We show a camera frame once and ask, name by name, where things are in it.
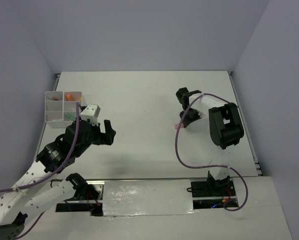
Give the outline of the pink correction tape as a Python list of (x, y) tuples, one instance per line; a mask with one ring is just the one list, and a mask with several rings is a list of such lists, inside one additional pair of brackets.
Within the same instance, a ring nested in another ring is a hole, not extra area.
[(179, 124), (179, 123), (174, 124), (174, 129), (175, 129), (175, 130), (177, 130), (178, 128), (181, 129), (182, 127), (183, 127), (182, 124)]

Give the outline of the orange grey utility knife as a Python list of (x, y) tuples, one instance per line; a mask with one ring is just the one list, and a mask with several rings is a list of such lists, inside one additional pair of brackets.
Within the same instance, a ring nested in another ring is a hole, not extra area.
[(68, 101), (68, 102), (72, 102), (72, 101), (74, 101), (73, 96), (72, 96), (71, 94), (66, 94), (66, 95), (65, 95), (65, 99), (66, 99), (66, 101)]

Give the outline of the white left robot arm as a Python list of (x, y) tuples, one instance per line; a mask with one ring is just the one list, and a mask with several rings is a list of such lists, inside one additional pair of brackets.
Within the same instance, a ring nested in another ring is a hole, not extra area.
[(63, 134), (47, 144), (36, 156), (26, 173), (11, 187), (1, 190), (0, 240), (18, 240), (23, 237), (25, 224), (59, 202), (69, 199), (92, 199), (96, 201), (100, 192), (78, 173), (71, 173), (56, 186), (43, 193), (39, 191), (72, 165), (90, 146), (114, 143), (116, 131), (110, 120), (100, 124), (79, 119), (69, 125)]

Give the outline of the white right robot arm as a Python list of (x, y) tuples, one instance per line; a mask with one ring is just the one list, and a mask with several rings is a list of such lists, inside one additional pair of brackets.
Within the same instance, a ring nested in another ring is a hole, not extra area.
[[(207, 191), (213, 196), (218, 196), (230, 184), (230, 157), (245, 134), (239, 108), (234, 102), (222, 97), (200, 90), (189, 91), (187, 87), (178, 89), (175, 95), (182, 106), (179, 113), (180, 122), (175, 125), (176, 157), (186, 168), (209, 169), (206, 179)], [(180, 129), (203, 119), (207, 120), (206, 135), (212, 142), (212, 148), (216, 150), (216, 158), (207, 165), (190, 166), (185, 164), (179, 155)]]

